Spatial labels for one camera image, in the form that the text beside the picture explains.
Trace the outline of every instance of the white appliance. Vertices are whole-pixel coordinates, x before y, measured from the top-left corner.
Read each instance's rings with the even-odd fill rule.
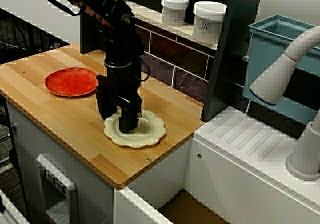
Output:
[[[174,153],[114,192],[114,223],[171,223],[158,212],[182,188],[231,224],[320,222],[319,180],[292,176],[297,140],[228,107]]]

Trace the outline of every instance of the white faucet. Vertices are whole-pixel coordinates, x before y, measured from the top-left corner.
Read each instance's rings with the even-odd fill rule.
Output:
[[[302,57],[320,44],[320,26],[299,35],[285,52],[251,84],[252,93],[261,101],[276,105],[290,82]],[[286,160],[288,171],[295,177],[314,181],[320,178],[320,110],[310,122],[293,153]]]

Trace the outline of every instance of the wooden cutting board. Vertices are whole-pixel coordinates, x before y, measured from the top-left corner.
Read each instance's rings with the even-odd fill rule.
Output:
[[[152,147],[120,147],[104,135],[95,94],[65,98],[44,84],[49,74],[67,67],[103,74],[104,55],[81,54],[80,44],[73,44],[1,65],[0,94],[106,182],[123,188],[191,138],[204,124],[203,104],[150,77],[139,89],[142,109],[161,117],[167,134]]]

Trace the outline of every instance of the cream scalloped plate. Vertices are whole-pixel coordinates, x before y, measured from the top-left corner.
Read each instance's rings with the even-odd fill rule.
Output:
[[[137,128],[129,133],[122,133],[119,130],[120,117],[121,112],[118,111],[104,121],[105,135],[110,137],[117,145],[129,146],[132,148],[155,145],[166,133],[164,121],[151,111],[143,111]]]

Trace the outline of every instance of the red plate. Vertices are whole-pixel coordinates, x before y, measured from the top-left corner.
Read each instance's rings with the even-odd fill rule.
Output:
[[[99,83],[96,76],[94,71],[71,67],[50,74],[44,83],[47,89],[56,95],[81,96],[96,89]]]

